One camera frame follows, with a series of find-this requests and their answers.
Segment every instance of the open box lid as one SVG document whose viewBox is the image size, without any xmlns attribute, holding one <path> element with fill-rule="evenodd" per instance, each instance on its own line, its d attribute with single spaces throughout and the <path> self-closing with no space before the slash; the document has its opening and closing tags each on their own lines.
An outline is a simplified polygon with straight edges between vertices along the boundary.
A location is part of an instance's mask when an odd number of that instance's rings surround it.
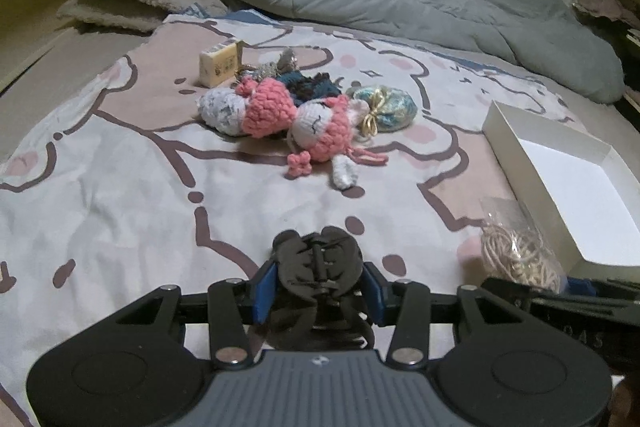
<svg viewBox="0 0 640 427">
<path fill-rule="evenodd" d="M 565 272 L 640 280 L 640 182 L 613 147 L 497 102 L 482 129 Z"/>
</svg>

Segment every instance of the white logo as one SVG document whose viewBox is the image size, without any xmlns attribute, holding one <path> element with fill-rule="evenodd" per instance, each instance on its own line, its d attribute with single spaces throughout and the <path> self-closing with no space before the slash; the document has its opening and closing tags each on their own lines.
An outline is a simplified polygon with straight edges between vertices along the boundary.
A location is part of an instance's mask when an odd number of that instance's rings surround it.
<svg viewBox="0 0 640 427">
<path fill-rule="evenodd" d="M 329 359 L 324 355 L 318 355 L 317 357 L 313 357 L 311 362 L 316 364 L 318 367 L 322 367 L 323 365 L 327 365 L 329 363 Z"/>
</svg>

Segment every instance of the mattress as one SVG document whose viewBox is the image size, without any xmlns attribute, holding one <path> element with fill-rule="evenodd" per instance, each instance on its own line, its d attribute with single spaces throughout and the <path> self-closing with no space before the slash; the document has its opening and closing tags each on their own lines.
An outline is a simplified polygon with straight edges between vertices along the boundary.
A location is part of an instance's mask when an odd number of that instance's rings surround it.
<svg viewBox="0 0 640 427">
<path fill-rule="evenodd" d="M 198 53 L 235 36 L 244 60 L 293 47 L 305 73 L 383 84 L 418 105 L 411 127 L 366 146 L 389 155 L 340 192 L 327 169 L 287 179 L 284 143 L 230 140 L 199 123 Z M 251 277 L 284 229 L 347 229 L 389 279 L 451 293 L 479 283 L 485 196 L 513 197 L 481 132 L 492 100 L 584 129 L 535 76 L 311 26 L 170 16 L 63 103 L 0 167 L 0 425 L 36 425 L 24 382 L 46 350 L 162 284 L 202 292 Z M 376 330 L 384 354 L 391 331 Z M 431 356 L 452 346 L 434 331 Z M 186 347 L 208 352 L 206 330 Z"/>
</svg>

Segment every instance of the gold ribbon bow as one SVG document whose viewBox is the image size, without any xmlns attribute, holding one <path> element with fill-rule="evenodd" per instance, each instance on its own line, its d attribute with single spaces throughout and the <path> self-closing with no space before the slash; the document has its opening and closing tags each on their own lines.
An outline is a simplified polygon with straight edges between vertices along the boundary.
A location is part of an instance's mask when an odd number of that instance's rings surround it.
<svg viewBox="0 0 640 427">
<path fill-rule="evenodd" d="M 386 103 L 386 89 L 384 87 L 378 87 L 372 93 L 369 99 L 369 113 L 362 120 L 362 126 L 360 128 L 364 137 L 371 137 L 378 134 L 378 111 L 382 109 Z"/>
</svg>

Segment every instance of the yellow box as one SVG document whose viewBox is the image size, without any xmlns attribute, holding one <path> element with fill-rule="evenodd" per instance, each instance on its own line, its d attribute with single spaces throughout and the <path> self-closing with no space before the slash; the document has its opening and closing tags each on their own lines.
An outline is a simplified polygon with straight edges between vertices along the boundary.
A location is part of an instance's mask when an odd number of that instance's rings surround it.
<svg viewBox="0 0 640 427">
<path fill-rule="evenodd" d="M 242 64 L 243 44 L 231 38 L 200 52 L 200 83 L 206 87 L 216 87 L 233 77 Z"/>
</svg>

